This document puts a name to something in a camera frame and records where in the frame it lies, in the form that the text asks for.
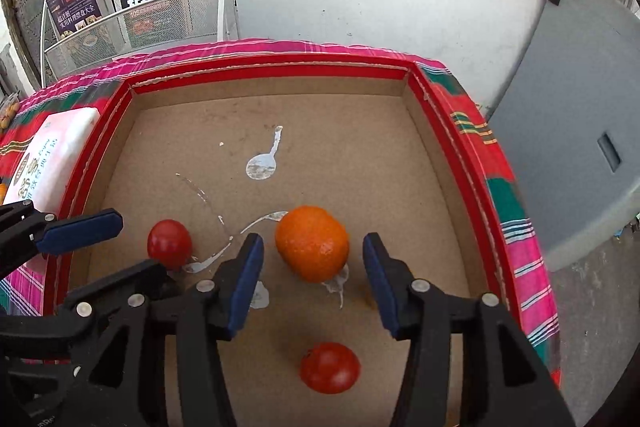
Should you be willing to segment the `large orange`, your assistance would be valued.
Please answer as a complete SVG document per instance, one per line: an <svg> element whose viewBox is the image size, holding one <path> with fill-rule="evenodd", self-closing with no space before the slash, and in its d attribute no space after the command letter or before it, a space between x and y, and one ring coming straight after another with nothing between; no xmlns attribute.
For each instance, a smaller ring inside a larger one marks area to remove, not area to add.
<svg viewBox="0 0 640 427"><path fill-rule="evenodd" d="M302 280L323 283L340 273L349 256L349 235L340 221L321 207L289 211L274 232L276 248Z"/></svg>

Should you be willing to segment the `plaid tablecloth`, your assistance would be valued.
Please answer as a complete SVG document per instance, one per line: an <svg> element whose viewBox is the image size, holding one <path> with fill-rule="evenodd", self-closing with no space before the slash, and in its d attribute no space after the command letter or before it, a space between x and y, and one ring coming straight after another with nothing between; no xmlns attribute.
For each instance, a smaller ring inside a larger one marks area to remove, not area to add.
<svg viewBox="0 0 640 427"><path fill-rule="evenodd" d="M40 124L50 115L93 107L100 114L88 153L73 174L63 205L76 212L85 204L88 180L96 173L108 139L134 96L189 84L225 80L234 66L259 72L283 69L330 76L339 69L376 68L383 79L405 79L419 112L435 131L472 221L490 289L497 291L528 340L561 379L558 309L532 221L518 195L515 176L476 104L441 62L361 44L242 39L172 46L138 53L112 65L71 75L22 102L1 135L1 178L9 181Z"/></svg>

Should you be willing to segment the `white pink tissue pack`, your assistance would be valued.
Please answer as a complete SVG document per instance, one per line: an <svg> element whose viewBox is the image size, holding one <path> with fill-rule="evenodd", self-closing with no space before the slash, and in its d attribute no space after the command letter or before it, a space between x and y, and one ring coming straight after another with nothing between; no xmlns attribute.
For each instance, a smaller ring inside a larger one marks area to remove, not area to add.
<svg viewBox="0 0 640 427"><path fill-rule="evenodd" d="M30 140L9 179L3 205L31 200L41 212L60 219L70 178L100 113L81 107L49 115Z"/></svg>

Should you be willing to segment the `red tomato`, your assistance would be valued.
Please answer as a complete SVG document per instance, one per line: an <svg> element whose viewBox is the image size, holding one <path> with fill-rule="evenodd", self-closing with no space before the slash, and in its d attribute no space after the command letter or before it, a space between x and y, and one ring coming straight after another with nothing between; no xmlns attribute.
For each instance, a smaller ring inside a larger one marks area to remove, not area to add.
<svg viewBox="0 0 640 427"><path fill-rule="evenodd" d="M170 271L179 271L190 260L192 248L189 231L181 222L172 219L155 223L146 242L148 257Z"/></svg>
<svg viewBox="0 0 640 427"><path fill-rule="evenodd" d="M356 353L341 343L318 343L303 356L299 377L310 389L338 395L358 381L361 364Z"/></svg>

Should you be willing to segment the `clear plastic fruit container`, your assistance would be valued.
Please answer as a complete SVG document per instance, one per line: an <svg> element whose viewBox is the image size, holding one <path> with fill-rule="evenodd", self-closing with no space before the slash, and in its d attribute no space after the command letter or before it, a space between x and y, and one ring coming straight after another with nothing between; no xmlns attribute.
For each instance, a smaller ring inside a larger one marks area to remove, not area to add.
<svg viewBox="0 0 640 427"><path fill-rule="evenodd" d="M6 132L20 110L21 101L17 93L7 95L0 104L0 133Z"/></svg>

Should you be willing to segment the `dark purple cookbook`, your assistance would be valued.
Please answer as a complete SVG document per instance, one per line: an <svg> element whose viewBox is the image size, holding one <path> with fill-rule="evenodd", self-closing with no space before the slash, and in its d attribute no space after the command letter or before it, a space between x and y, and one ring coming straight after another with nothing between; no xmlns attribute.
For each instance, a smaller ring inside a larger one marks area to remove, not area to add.
<svg viewBox="0 0 640 427"><path fill-rule="evenodd" d="M96 0L47 0L55 35L65 38L102 17Z"/></svg>

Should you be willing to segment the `red cardboard tray box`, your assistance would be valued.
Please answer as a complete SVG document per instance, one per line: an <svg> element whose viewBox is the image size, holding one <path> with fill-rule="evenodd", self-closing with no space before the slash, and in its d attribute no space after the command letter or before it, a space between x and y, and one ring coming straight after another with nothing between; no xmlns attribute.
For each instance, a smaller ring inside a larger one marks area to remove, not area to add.
<svg viewBox="0 0 640 427"><path fill-rule="evenodd" d="M384 329L361 257L363 237L443 291L489 287L472 221L427 118L405 79L357 65L330 76L234 66L225 80L137 94L108 139L85 204L117 209L117 239L62 258L49 305L142 260L157 221L189 230L198 264L182 286L214 274L247 234L265 244L258 309L220 354L242 426L385 426L408 343ZM280 220L321 207L344 225L349 256L333 279L309 283L282 260ZM361 364L338 395L308 388L300 362L318 343L341 343Z"/></svg>

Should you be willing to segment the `grey cabinet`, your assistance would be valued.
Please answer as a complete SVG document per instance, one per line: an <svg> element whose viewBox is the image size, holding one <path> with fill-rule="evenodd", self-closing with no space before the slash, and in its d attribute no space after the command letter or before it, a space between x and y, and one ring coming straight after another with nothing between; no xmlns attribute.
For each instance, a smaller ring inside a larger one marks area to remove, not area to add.
<svg viewBox="0 0 640 427"><path fill-rule="evenodd" d="M549 270L639 211L639 20L617 0L547 0L492 113Z"/></svg>

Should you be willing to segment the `white metal mesh rack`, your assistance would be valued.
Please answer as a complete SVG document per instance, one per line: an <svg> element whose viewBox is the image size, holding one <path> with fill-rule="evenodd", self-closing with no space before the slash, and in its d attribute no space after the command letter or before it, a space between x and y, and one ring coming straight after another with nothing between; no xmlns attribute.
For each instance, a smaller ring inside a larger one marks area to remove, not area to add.
<svg viewBox="0 0 640 427"><path fill-rule="evenodd" d="M42 0L39 88L122 56L241 35L238 0L152 0L127 9L120 0L96 1L101 18L58 38Z"/></svg>

